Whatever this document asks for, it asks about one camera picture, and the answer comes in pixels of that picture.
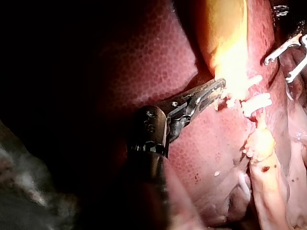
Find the blood spot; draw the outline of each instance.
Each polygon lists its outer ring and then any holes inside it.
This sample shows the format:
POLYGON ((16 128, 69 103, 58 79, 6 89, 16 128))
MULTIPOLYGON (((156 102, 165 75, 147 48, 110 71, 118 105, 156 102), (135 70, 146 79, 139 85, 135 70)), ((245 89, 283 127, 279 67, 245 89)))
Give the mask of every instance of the blood spot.
POLYGON ((262 168, 261 171, 262 171, 263 173, 265 173, 265 172, 267 172, 269 169, 270 169, 269 166, 264 166, 264 167, 262 168))

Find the screw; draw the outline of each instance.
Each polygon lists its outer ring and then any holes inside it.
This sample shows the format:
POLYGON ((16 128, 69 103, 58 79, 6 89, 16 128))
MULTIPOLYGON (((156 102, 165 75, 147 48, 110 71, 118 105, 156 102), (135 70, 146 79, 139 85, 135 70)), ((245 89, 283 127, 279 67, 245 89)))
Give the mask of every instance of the screw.
POLYGON ((146 112, 146 115, 147 115, 148 117, 150 117, 150 118, 154 118, 154 117, 155 117, 154 111, 151 111, 151 110, 148 110, 148 111, 146 112))
POLYGON ((155 132, 155 127, 154 127, 154 125, 152 125, 152 124, 148 125, 147 131, 150 132, 150 133, 154 133, 154 132, 155 132))
POLYGON ((178 102, 172 102, 171 105, 172 105, 173 107, 177 107, 177 106, 178 106, 178 102))

